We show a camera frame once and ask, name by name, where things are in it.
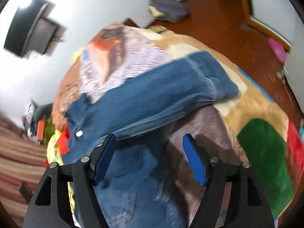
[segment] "white button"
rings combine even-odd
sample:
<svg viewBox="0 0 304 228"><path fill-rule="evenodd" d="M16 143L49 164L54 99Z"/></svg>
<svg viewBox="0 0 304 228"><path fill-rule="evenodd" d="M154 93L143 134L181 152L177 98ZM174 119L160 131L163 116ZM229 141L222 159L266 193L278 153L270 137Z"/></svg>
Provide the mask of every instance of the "white button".
<svg viewBox="0 0 304 228"><path fill-rule="evenodd" d="M77 137L80 137L80 136L82 136L83 135L83 131L82 130L80 130L80 131L78 131L77 133L76 133L76 136Z"/></svg>

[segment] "blue denim jeans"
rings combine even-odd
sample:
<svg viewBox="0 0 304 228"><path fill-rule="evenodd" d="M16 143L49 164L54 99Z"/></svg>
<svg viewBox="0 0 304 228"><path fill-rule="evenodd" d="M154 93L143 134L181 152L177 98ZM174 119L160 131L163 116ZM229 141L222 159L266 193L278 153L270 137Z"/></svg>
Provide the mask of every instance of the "blue denim jeans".
<svg viewBox="0 0 304 228"><path fill-rule="evenodd" d="M109 225L185 227L167 174L162 150L166 138L158 128L237 94L238 87L208 52L128 79L95 104L82 94L66 113L71 137L63 161L74 163L108 133L115 134L118 148L105 179L94 188Z"/></svg>

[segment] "silver bolt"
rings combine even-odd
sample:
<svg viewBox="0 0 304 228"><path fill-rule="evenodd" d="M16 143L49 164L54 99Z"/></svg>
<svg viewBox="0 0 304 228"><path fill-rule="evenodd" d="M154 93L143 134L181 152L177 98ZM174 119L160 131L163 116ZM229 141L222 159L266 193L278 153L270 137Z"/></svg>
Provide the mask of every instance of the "silver bolt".
<svg viewBox="0 0 304 228"><path fill-rule="evenodd" d="M243 162L242 165L243 165L244 168L249 168L250 167L250 164L248 162Z"/></svg>
<svg viewBox="0 0 304 228"><path fill-rule="evenodd" d="M57 162L50 163L50 168L55 168L57 166Z"/></svg>
<svg viewBox="0 0 304 228"><path fill-rule="evenodd" d="M213 163L217 163L219 161L218 157L215 157L215 156L212 156L210 158L210 160L213 162Z"/></svg>
<svg viewBox="0 0 304 228"><path fill-rule="evenodd" d="M82 162L82 163L88 162L89 159L90 159L90 158L89 158L88 156L84 156L84 157L81 158L81 162Z"/></svg>

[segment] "wooden floor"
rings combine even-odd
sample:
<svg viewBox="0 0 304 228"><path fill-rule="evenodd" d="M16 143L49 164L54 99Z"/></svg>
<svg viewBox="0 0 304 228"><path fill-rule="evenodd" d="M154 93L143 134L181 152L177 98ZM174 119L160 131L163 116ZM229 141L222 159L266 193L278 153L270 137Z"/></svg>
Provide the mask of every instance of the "wooden floor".
<svg viewBox="0 0 304 228"><path fill-rule="evenodd" d="M245 23L239 0L186 0L191 17L172 24L157 20L178 34L191 36L224 54L238 65L287 113L298 128L302 118L293 94L276 77L282 65L270 49L267 37Z"/></svg>

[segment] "jeans pocket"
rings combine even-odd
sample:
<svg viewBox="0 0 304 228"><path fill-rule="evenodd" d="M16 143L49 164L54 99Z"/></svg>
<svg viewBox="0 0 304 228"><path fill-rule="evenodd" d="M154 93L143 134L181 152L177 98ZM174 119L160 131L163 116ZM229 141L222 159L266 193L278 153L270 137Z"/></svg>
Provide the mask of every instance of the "jeans pocket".
<svg viewBox="0 0 304 228"><path fill-rule="evenodd" d="M103 189L95 193L110 227L125 224L133 217L136 193L117 189Z"/></svg>

